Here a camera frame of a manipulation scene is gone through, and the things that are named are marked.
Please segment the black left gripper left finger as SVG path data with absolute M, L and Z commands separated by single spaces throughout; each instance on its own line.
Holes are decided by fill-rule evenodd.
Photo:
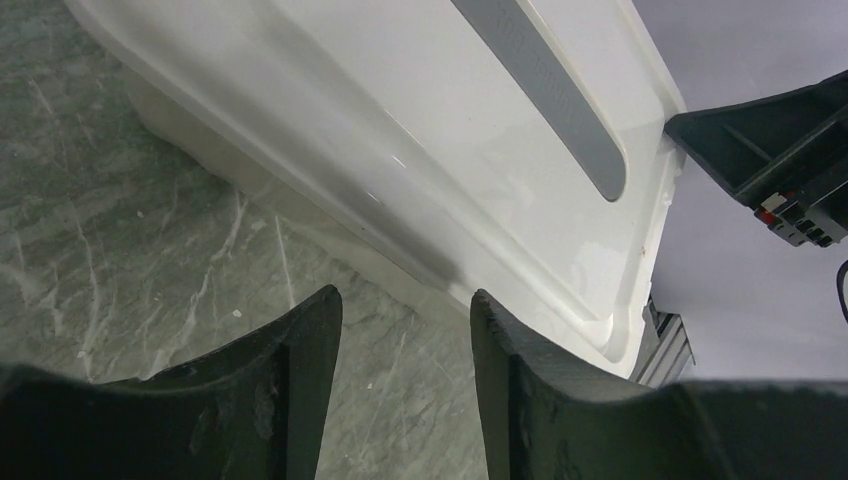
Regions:
M 343 304 L 325 286 L 282 317 L 146 379 L 94 384 L 1 367 L 5 479 L 311 479 Z

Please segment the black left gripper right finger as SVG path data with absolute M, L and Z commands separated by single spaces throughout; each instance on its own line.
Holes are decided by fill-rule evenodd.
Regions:
M 843 479 L 847 386 L 686 381 L 658 389 L 600 369 L 484 290 L 470 305 L 493 479 Z

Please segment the white plastic bin lid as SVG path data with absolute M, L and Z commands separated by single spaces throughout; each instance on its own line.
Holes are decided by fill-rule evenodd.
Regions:
M 426 286 L 637 364 L 685 104 L 630 1 L 72 1 L 206 126 Z

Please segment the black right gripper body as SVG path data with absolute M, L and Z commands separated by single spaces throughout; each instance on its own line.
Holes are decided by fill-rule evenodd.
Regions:
M 847 75 L 678 114 L 664 132 L 734 201 L 792 246 L 847 235 Z

